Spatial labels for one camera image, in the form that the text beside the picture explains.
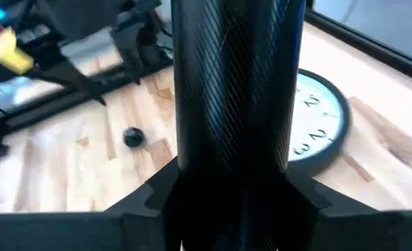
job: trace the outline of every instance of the small black sphere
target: small black sphere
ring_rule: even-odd
[[[144,133],[138,128],[128,128],[123,132],[123,143],[128,147],[138,147],[144,139]]]

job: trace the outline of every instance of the printed number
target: printed number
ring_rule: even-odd
[[[313,140],[316,140],[318,138],[326,138],[326,132],[324,130],[317,130],[317,133],[309,133],[308,134]]]
[[[303,102],[305,102],[305,104],[306,104],[308,107],[311,107],[312,105],[318,105],[318,104],[320,103],[320,100],[317,99],[316,97],[314,97],[314,96],[311,94],[310,97],[308,98],[308,100],[303,101]]]
[[[302,155],[306,152],[311,150],[311,147],[309,144],[302,144],[302,147],[300,149],[294,149],[294,153],[297,155]]]

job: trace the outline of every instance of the black cylinder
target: black cylinder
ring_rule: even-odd
[[[276,250],[305,0],[171,2],[183,247]]]

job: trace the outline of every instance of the black stand base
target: black stand base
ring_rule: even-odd
[[[178,175],[175,158],[103,213],[0,215],[0,250],[179,251]],[[287,180],[273,195],[278,250],[412,250],[412,212],[375,211],[298,172]]]

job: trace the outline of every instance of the clock face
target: clock face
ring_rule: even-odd
[[[299,73],[294,100],[289,162],[311,158],[340,136],[344,110],[323,82]]]

